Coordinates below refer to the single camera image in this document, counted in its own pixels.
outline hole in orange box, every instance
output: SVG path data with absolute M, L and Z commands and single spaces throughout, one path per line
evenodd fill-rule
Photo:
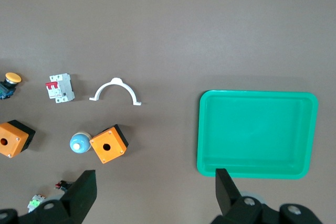
M 7 145 L 7 144 L 8 144 L 8 141 L 7 141 L 7 139 L 5 139 L 5 138 L 2 138 L 2 139 L 0 140 L 0 142 L 1 142 L 2 145 Z
M 103 145 L 103 149 L 104 149 L 105 151 L 109 151 L 109 150 L 111 150 L 111 146 L 110 146 L 109 144 L 104 144 L 104 145 Z

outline green tray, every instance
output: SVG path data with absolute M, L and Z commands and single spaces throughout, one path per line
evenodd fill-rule
M 200 101 L 197 169 L 215 176 L 302 178 L 318 100 L 311 93 L 211 90 Z

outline brown table surface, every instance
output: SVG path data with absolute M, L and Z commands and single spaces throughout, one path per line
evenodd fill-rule
M 210 89 L 307 91 L 319 100 L 303 179 L 234 179 L 278 209 L 295 202 L 334 223 L 336 209 L 336 0 L 0 0 L 0 77 L 19 73 L 0 120 L 36 130 L 28 150 L 0 156 L 1 208 L 27 212 L 34 194 L 97 173 L 84 223 L 210 223 L 215 179 L 196 169 L 198 103 Z M 56 104 L 49 76 L 69 73 L 76 99 Z M 133 106 L 113 77 L 134 88 Z M 75 154 L 77 131 L 118 123 L 130 145 L 101 164 Z

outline small electrical component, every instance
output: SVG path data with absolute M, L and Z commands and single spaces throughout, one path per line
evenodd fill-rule
M 61 180 L 55 185 L 55 188 L 60 189 L 66 193 L 68 189 L 70 188 L 70 186 L 72 186 L 72 184 L 73 182 L 67 182 L 67 181 Z
M 29 202 L 27 208 L 29 209 L 28 212 L 31 212 L 33 211 L 35 208 L 37 208 L 44 200 L 45 200 L 46 197 L 40 195 L 40 194 L 37 194 L 35 195 L 31 201 Z
M 0 124 L 0 153 L 12 158 L 30 145 L 35 131 L 24 124 L 12 120 Z
M 75 93 L 71 86 L 71 77 L 68 73 L 50 76 L 50 82 L 46 83 L 49 98 L 55 99 L 56 103 L 72 101 Z
M 90 144 L 103 164 L 123 155 L 128 147 L 117 124 L 92 138 Z
M 0 81 L 0 100 L 10 98 L 15 90 L 16 85 L 22 81 L 21 77 L 15 73 L 7 73 L 6 79 Z

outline screw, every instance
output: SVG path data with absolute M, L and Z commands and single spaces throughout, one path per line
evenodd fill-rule
M 301 214 L 301 211 L 298 207 L 296 206 L 288 206 L 288 211 L 290 211 L 292 214 L 295 214 L 295 215 L 300 215 Z
M 245 199 L 244 199 L 244 202 L 245 202 L 245 204 L 250 205 L 250 206 L 254 206 L 254 205 L 256 204 L 256 203 L 254 202 L 254 200 L 251 199 L 251 198 L 245 198 Z

